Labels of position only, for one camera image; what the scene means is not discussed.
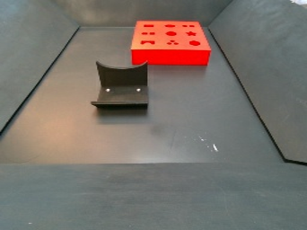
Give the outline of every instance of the red shape sorter block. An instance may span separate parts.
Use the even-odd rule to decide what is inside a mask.
[[[199,22],[138,21],[133,64],[207,65],[211,54]]]

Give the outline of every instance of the dark gray wall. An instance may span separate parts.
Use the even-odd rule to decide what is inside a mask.
[[[201,21],[209,26],[231,0],[54,0],[83,26],[135,26],[138,20]]]
[[[307,11],[235,0],[210,30],[288,159],[307,162]]]
[[[0,0],[0,132],[77,29],[47,0]]]

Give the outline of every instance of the black plastic stand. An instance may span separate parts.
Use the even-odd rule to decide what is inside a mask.
[[[101,95],[97,107],[149,106],[149,63],[131,68],[114,68],[97,62]]]

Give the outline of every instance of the white speck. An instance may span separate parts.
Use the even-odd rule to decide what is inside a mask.
[[[215,150],[217,150],[217,152],[218,152],[218,148],[217,148],[217,145],[214,144],[214,148],[215,148]]]

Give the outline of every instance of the star-shaped hole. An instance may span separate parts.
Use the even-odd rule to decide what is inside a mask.
[[[195,32],[187,32],[187,36],[195,36],[197,35],[197,33]]]

